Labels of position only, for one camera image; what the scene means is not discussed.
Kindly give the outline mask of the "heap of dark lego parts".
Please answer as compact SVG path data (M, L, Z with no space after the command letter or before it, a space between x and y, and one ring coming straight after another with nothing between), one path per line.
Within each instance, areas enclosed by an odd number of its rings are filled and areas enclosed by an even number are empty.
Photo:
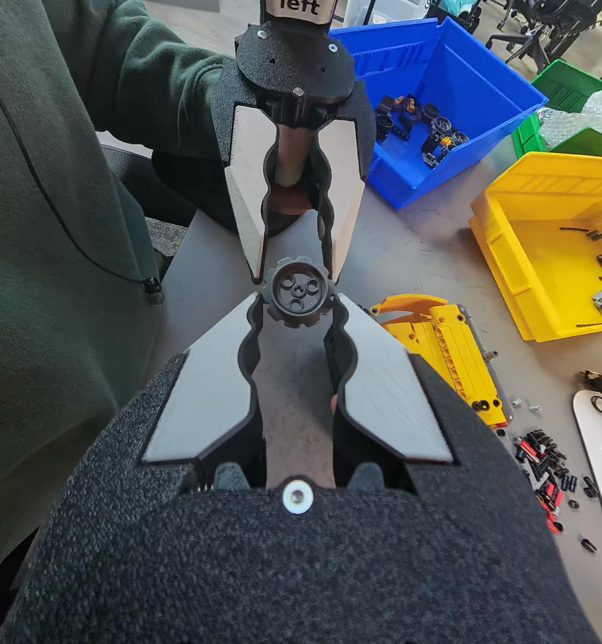
M412 135L420 143L419 151L426 166L437 167L454 149L469 142L466 133L456 128L433 103L423 103L411 93L384 96L374 111L376 142L389 136L408 144Z

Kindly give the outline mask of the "clear bubble wrap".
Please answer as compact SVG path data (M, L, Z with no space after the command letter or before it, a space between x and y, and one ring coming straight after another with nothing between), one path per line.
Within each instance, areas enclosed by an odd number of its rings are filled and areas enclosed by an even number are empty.
M602 138L602 90L589 95L579 112L541 108L537 120L547 151L561 147L581 133Z

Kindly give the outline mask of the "blue plastic bin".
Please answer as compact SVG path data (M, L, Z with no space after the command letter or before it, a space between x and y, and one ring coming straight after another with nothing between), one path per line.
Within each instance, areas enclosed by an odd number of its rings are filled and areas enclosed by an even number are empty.
M451 19L340 28L330 36L353 57L374 109L385 98L412 95L469 138L434 168L423 161L430 133L423 122L408 141L390 133L376 143L367 184L397 210L482 160L547 101Z

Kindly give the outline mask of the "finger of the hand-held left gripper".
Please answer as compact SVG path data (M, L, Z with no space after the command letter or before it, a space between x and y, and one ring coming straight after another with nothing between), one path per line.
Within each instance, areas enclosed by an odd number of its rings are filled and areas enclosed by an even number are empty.
M329 278L338 282L365 187L360 176L354 122L334 119L322 126L316 134L315 152L323 264Z
M267 199L271 192L267 162L278 149L278 141L277 125L265 112L235 107L225 178L242 251L252 282L257 285L263 279Z

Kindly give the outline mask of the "yellow parts bin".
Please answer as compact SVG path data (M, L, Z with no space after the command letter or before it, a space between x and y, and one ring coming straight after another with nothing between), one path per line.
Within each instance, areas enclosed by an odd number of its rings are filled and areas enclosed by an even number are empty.
M472 202L469 225L521 336L602 332L602 157L530 152Z

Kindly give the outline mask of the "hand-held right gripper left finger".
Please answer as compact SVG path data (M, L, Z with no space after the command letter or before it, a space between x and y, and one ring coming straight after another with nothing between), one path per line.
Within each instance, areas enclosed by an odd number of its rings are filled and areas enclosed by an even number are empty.
M266 443L253 380L260 360L263 297L254 293L178 357L140 463L185 464L200 487L223 463L238 464L251 487L267 481Z

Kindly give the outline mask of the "person's left forearm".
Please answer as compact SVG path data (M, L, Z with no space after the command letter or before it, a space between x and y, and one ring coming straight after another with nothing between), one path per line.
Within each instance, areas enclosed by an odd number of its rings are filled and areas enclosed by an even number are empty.
M178 157L220 158L212 97L230 58L186 44L141 1L110 1L85 94L97 131Z

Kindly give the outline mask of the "pile of black red pins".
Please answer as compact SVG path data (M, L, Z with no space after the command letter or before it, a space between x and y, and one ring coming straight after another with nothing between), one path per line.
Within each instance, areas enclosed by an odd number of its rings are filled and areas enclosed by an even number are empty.
M555 535L564 531L559 521L562 504L578 511L580 504L567 493L574 493L578 478L566 466L566 455L543 430L534 429L524 436L514 437L515 459L530 484L538 503L546 515L546 524Z

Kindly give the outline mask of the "yellow black lego model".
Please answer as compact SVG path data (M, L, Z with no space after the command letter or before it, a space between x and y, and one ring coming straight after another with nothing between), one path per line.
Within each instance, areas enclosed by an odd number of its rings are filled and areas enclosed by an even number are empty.
M462 305L424 294L389 296L370 308L382 314L400 313L379 324L409 352L421 356L499 437L514 417L487 350L477 335L471 315Z

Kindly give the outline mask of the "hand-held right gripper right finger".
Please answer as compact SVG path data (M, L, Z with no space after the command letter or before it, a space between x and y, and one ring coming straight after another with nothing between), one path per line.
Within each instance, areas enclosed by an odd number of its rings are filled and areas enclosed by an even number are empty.
M455 455L412 354L344 294L333 300L333 474L346 487L370 463L389 488L412 488L410 464L451 466Z

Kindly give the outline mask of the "grey mesh chair back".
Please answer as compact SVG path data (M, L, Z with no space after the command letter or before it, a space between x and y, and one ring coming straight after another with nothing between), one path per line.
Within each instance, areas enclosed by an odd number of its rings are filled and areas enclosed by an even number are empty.
M174 256L196 207L158 177L150 158L106 143L101 147L112 174L143 210L154 247Z

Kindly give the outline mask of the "green plastic bin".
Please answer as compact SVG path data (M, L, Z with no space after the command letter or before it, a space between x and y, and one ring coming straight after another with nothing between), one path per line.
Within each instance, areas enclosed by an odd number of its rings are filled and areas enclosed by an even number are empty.
M552 62L531 83L547 97L546 108L579 114L590 96L602 91L602 80L562 60ZM512 134L517 158L530 152L602 157L602 132L583 126L558 145L552 146L540 135L537 114L529 117Z

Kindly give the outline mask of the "dark grey lego wheel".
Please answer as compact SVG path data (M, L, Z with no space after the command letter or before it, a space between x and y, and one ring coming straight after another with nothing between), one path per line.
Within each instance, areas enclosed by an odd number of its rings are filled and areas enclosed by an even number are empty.
M294 329L318 324L330 312L334 294L328 270L306 256L279 260L265 274L262 288L268 314Z

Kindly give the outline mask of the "person's left hand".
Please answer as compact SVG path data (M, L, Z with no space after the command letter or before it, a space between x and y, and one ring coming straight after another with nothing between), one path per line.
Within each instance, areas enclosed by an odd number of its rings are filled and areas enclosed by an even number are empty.
M301 180L288 187L273 183L267 207L269 211L290 216L301 216L314 209L307 186Z

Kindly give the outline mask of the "black office chair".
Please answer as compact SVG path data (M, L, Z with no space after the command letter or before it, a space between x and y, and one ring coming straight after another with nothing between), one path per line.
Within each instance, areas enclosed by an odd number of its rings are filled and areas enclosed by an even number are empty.
M486 49L492 49L495 42L506 43L506 50L511 53L505 60L507 65L514 60L529 57L535 63L537 73L544 71L550 60L541 40L545 29L553 22L554 11L548 1L506 1L505 15L497 25L498 32L489 36L485 43ZM518 15L526 21L520 33L504 34L507 20Z

